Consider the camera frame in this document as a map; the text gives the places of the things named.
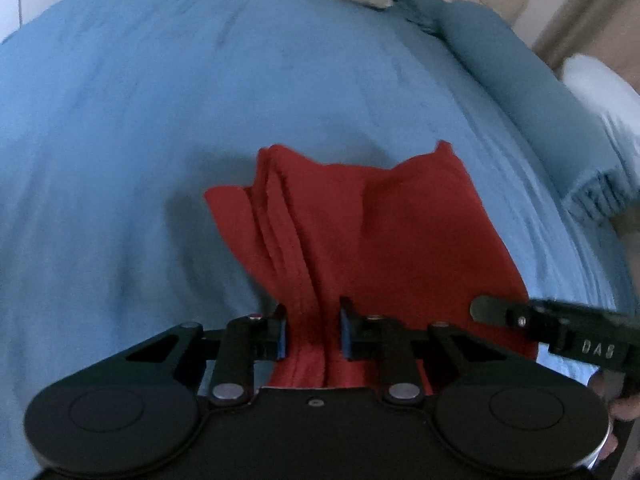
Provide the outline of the person's hand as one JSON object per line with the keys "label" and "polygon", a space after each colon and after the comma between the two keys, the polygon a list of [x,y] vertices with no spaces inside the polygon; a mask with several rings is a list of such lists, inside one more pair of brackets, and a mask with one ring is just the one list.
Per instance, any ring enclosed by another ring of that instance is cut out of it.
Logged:
{"label": "person's hand", "polygon": [[610,424],[616,420],[633,422],[639,417],[638,393],[614,398],[613,393],[617,390],[617,382],[607,370],[598,370],[592,374],[588,388],[605,402]]}

